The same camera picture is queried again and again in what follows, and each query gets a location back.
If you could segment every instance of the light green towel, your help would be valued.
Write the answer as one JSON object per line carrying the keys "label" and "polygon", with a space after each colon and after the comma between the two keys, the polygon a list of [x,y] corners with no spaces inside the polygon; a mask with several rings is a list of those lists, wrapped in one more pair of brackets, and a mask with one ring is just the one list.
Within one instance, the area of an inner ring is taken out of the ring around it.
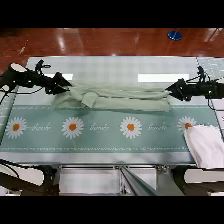
{"label": "light green towel", "polygon": [[153,85],[71,82],[70,91],[55,96],[52,105],[59,108],[87,107],[169,111],[168,92]]}

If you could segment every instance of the folded cloth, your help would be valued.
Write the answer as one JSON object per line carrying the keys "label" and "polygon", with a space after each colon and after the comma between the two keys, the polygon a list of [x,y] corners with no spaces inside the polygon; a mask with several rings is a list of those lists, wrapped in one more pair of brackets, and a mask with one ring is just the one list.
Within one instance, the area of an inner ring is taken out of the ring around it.
{"label": "folded cloth", "polygon": [[70,91],[55,96],[52,105],[59,108],[86,107],[169,111],[169,94],[152,85],[71,82]]}
{"label": "folded cloth", "polygon": [[199,168],[224,168],[224,143],[219,128],[193,126],[184,131],[184,137]]}

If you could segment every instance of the daisy print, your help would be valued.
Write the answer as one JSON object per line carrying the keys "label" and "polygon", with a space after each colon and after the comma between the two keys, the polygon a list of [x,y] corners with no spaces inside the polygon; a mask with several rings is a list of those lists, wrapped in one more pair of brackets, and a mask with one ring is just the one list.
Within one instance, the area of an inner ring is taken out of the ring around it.
{"label": "daisy print", "polygon": [[25,119],[22,117],[14,117],[14,119],[11,119],[7,124],[6,135],[8,135],[8,138],[17,138],[23,134],[23,131],[25,131],[26,128],[27,125]]}
{"label": "daisy print", "polygon": [[123,132],[123,135],[126,136],[126,138],[135,138],[136,136],[139,136],[141,134],[142,125],[140,121],[134,117],[126,117],[120,125],[121,129],[120,131]]}
{"label": "daisy print", "polygon": [[82,134],[83,126],[83,121],[81,119],[78,117],[70,117],[69,119],[66,119],[65,122],[63,122],[63,135],[65,135],[66,138],[75,138]]}
{"label": "daisy print", "polygon": [[193,127],[194,125],[196,125],[196,123],[197,122],[194,120],[194,118],[185,116],[179,119],[177,127],[180,132],[184,133],[184,130]]}

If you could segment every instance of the daisy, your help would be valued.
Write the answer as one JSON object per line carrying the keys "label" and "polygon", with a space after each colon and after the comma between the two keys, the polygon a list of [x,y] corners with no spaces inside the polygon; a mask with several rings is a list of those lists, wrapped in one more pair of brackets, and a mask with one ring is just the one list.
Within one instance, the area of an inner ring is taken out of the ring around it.
{"label": "daisy", "polygon": [[7,124],[6,135],[8,135],[8,138],[17,138],[23,134],[23,131],[25,131],[26,128],[27,125],[25,119],[22,117],[14,117],[14,119],[11,119]]}
{"label": "daisy", "polygon": [[126,136],[126,138],[135,138],[136,136],[139,136],[141,134],[142,125],[140,121],[134,117],[126,117],[120,125],[121,129],[120,131],[123,131],[123,135]]}
{"label": "daisy", "polygon": [[81,119],[77,117],[70,117],[69,119],[66,119],[65,122],[63,122],[63,135],[65,135],[66,138],[75,138],[76,136],[82,134],[81,131],[83,130],[83,126],[83,121]]}
{"label": "daisy", "polygon": [[190,118],[190,117],[182,117],[181,119],[179,119],[178,121],[178,130],[180,132],[184,132],[184,130],[193,127],[194,125],[196,125],[196,121],[194,120],[194,118]]}

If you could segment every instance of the orange flower center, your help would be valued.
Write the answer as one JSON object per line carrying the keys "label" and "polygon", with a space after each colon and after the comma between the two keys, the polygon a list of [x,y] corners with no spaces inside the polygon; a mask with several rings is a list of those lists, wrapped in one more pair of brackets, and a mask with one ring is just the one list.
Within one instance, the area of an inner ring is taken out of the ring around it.
{"label": "orange flower center", "polygon": [[186,123],[184,126],[185,126],[186,129],[188,129],[188,128],[192,127],[192,124]]}
{"label": "orange flower center", "polygon": [[128,130],[133,131],[135,129],[135,126],[133,124],[128,124]]}
{"label": "orange flower center", "polygon": [[20,125],[19,125],[19,124],[14,124],[14,125],[12,126],[12,130],[13,130],[13,131],[18,131],[19,128],[20,128]]}
{"label": "orange flower center", "polygon": [[76,124],[70,124],[70,125],[69,125],[69,129],[70,129],[71,131],[74,131],[74,130],[76,129]]}

